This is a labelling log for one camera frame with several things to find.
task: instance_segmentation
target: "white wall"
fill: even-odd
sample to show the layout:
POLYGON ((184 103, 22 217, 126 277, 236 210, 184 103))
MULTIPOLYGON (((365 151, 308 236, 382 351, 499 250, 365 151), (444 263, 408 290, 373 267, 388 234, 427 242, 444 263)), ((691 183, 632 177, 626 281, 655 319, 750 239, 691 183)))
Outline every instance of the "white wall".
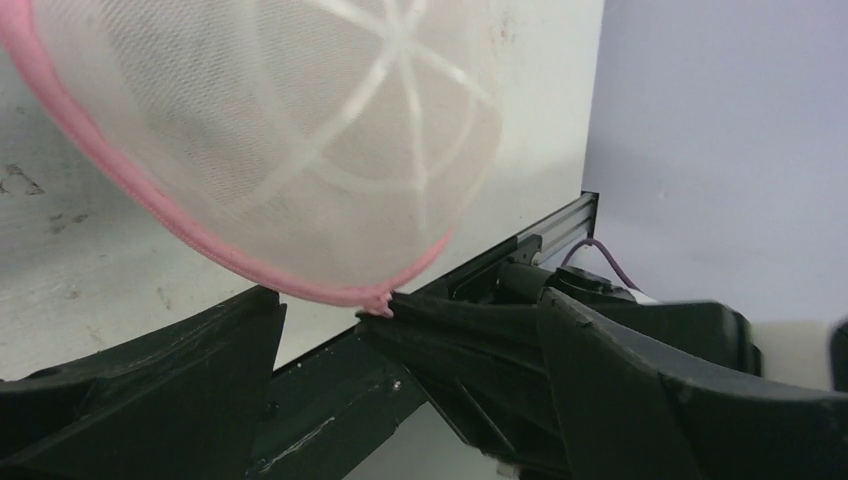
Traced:
POLYGON ((838 0, 608 1, 584 177, 640 287, 731 305, 770 377, 820 387, 848 313, 846 25, 838 0))

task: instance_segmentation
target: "pink piping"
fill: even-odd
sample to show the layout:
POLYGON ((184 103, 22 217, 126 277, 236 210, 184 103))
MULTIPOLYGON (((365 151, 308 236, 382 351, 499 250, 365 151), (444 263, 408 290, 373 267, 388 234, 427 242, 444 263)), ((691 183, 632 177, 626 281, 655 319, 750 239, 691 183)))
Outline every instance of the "pink piping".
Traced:
POLYGON ((318 286, 268 267, 209 234, 103 138, 85 110, 59 81, 53 63, 36 34, 32 0, 3 0, 0 41, 53 120, 95 165, 183 242, 256 283, 305 300, 343 307, 363 306, 369 313, 391 316, 388 308, 390 292, 429 267, 450 239, 451 234, 448 233, 409 268, 386 282, 370 287, 318 286))

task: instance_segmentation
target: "purple cable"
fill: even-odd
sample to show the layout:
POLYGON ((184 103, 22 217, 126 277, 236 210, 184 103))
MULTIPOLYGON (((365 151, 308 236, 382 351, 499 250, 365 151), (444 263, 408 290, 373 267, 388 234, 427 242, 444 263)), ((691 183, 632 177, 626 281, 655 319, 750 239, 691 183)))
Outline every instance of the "purple cable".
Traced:
POLYGON ((568 265, 568 262, 570 262, 571 257, 573 257, 575 253, 577 253, 577 250, 580 250, 580 247, 587 245, 597 247, 597 249, 601 251, 601 253, 604 255, 604 258, 607 259, 607 263, 610 264, 610 267, 612 267, 615 274, 618 275, 618 278, 620 278, 621 281, 624 282, 625 285, 627 285, 627 287, 632 288, 633 290, 637 290, 639 292, 642 291, 639 287, 636 286, 635 283, 633 283, 633 280, 630 280, 630 277, 628 277, 627 274, 624 273, 624 270, 621 268, 621 265, 619 265, 618 262, 615 261, 615 258, 613 258, 612 253, 610 253, 607 247, 604 246, 604 244, 601 243, 600 240, 595 240, 594 238, 586 238, 577 242, 577 245, 575 245, 574 248, 572 248, 571 251, 568 252, 568 255, 565 256, 565 259, 562 261, 562 266, 564 267, 568 265))

